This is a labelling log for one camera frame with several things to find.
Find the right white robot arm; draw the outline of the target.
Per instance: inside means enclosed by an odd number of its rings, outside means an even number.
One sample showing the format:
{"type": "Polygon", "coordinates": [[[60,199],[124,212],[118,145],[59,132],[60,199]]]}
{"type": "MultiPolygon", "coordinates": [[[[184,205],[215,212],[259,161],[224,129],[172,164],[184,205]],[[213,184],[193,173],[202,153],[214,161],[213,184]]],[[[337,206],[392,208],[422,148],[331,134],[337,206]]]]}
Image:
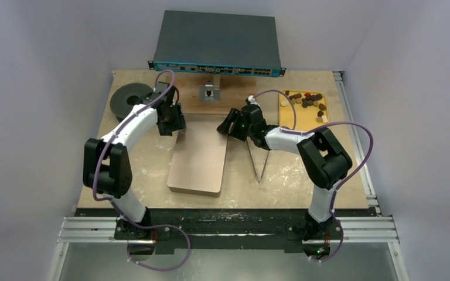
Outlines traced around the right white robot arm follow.
{"type": "Polygon", "coordinates": [[[313,183],[312,201],[305,217],[306,233],[312,238],[327,233],[333,219],[336,188],[353,166],[350,156],[330,129],[303,133],[269,125],[257,104],[247,104],[242,109],[232,108],[217,131],[241,141],[250,139],[261,149],[300,156],[313,183]]]}

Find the brown box lid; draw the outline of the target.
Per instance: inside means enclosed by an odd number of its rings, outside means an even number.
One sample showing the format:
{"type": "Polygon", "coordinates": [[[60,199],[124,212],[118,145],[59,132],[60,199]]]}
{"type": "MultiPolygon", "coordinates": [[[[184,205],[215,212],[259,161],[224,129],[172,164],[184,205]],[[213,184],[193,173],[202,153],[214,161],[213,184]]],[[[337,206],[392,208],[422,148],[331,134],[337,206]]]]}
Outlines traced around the brown box lid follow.
{"type": "Polygon", "coordinates": [[[166,185],[172,192],[220,197],[227,136],[217,127],[223,116],[189,114],[173,148],[166,185]]]}

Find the metal tweezers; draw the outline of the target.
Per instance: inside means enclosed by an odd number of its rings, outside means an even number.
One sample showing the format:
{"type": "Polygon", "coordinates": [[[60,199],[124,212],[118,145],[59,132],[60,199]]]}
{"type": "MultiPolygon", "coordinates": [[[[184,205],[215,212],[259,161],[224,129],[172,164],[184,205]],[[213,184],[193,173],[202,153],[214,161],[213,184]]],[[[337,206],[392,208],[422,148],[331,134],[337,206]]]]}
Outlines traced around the metal tweezers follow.
{"type": "Polygon", "coordinates": [[[246,148],[253,168],[254,177],[257,183],[260,184],[267,169],[270,151],[256,147],[251,139],[246,140],[246,148]]]}

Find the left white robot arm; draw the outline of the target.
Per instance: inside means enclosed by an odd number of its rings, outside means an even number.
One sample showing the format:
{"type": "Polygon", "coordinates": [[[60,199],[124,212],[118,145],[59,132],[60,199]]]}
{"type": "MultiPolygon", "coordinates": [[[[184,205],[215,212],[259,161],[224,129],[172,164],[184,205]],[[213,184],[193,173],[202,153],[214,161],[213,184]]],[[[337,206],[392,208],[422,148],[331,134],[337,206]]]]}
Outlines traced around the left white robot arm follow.
{"type": "Polygon", "coordinates": [[[91,188],[95,201],[107,201],[117,210],[136,239],[148,237],[153,226],[148,207],[131,190],[129,153],[151,128],[157,128],[161,136],[186,128],[182,106],[174,100],[176,93],[173,83],[157,82],[114,129],[84,145],[84,186],[91,188]]]}

